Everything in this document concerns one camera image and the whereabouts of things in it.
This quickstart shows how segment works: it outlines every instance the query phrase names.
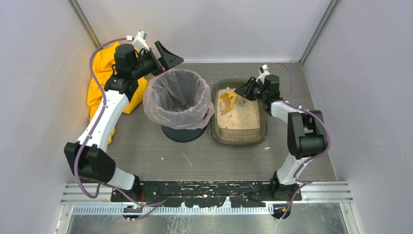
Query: metal frame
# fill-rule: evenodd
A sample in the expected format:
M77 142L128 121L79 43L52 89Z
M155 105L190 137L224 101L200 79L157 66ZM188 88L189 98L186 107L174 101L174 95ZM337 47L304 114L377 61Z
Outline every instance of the metal frame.
M69 2L73 11L76 13L77 18L80 21L80 24L82 24L93 45L96 48L99 47L101 45L99 39L97 38L96 33L94 33L92 26L90 25L88 19L85 16L85 13L79 5L79 2L77 2L77 0L68 0L67 2Z
M308 56L310 55L311 50L313 49L314 45L316 44L317 40L319 39L321 33L323 32L325 26L328 23L328 20L330 19L331 15L333 14L335 8L338 6L341 0L331 0L330 3L327 6L326 11L324 12L324 15L322 16L319 25L317 26L317 29L315 30L313 36L310 39L310 42L307 45L307 48L305 48L304 54L302 55L300 59L300 63L304 64L305 61L307 60Z
M84 184L88 192L94 193L97 184ZM132 205L131 202L110 202L112 188L101 186L99 196L90 199L80 190L77 184L66 185L60 203L60 217L56 225L56 234L65 234L68 230L72 215L126 215L123 208ZM350 234L359 234L359 228L354 216L353 198L345 181L316 181L301 189L300 203L339 203L347 230ZM186 207L159 207L151 215L265 215L274 212L273 204L287 204L287 201L266 202L267 207L231 208L229 198L222 207L192 208ZM127 215L142 215L149 212L151 207L144 207L142 213L127 213Z

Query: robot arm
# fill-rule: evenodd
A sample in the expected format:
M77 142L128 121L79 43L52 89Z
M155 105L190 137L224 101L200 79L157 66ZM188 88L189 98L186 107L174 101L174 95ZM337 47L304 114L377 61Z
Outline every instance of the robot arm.
M140 195L142 191L139 177L117 168L115 161L106 154L109 137L121 113L138 88L137 80L149 73L157 76L184 61L183 58L169 52L159 41L155 42L161 55L157 59L152 49L146 45L145 38L146 32L140 31L133 39L133 45L122 44L116 48L114 73L105 85L106 106L102 101L98 108L98 110L105 108L103 114L99 115L97 112L77 142L68 142L64 148L72 173L75 174L76 155L81 143L89 137L85 148L80 153L79 176L107 183L119 189L131 190L134 195ZM136 55L136 48L140 49L139 56ZM98 124L92 136L89 136L90 129L96 122Z
M260 76L251 77L235 93L247 100L263 103L265 111L287 123L287 145L289 154L282 167L277 170L271 182L275 191L297 187L297 180L304 170L306 161L326 149L327 135L323 127L309 114L285 104L280 97L280 78L268 72L267 65L260 67ZM311 111L321 120L321 111Z

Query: white connector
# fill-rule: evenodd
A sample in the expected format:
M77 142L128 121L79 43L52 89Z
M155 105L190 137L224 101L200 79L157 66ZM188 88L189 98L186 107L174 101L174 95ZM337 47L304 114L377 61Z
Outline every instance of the white connector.
M137 51L140 51L141 49L145 49L145 50L149 50L148 45L146 45L145 39L146 39L146 35L148 33L140 30L136 36L135 39L133 39L133 46L137 49Z
M268 71L268 66L267 66L267 64L264 64L263 66L261 66L261 67L258 69L258 72L260 73L260 76L259 76L255 81L258 82L258 81L260 80L261 83L264 84L265 76L267 76L267 75L270 74L270 72Z

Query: work surface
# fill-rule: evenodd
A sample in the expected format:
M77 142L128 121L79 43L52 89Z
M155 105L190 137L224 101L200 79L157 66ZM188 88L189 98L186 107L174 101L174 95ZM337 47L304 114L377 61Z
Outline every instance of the work surface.
M260 63L187 63L177 68L197 72L211 88L226 78L258 77ZM294 77L289 101L313 109L301 64L287 63ZM290 89L288 71L270 65L280 77L281 96ZM216 142L208 125L205 133L189 143L168 139L161 126L150 121L139 105L130 115L122 114L107 153L120 169L141 180L269 180L287 157L287 125L268 116L268 138L259 145L231 146ZM304 180L335 180L328 156L311 162L301 174Z

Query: metal floor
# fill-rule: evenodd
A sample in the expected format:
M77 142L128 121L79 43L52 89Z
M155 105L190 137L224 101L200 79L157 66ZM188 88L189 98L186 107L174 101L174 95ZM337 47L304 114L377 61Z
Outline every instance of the metal floor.
M68 234L346 234L340 205L335 203L294 204L294 212L281 222L269 214L163 215L126 222L113 215L73 215Z
M261 63L186 63L178 66L197 72L211 87L225 78L258 76ZM313 103L299 63L287 63L294 90L289 101L313 109ZM288 71L270 65L280 77L281 95L290 89ZM141 180L269 180L287 157L287 125L268 116L268 138L255 146L229 146L216 142L210 126L197 140L177 143L168 139L161 127L150 121L139 105L130 115L122 114L107 153L120 169ZM304 180L335 180L328 157L311 162L301 174Z

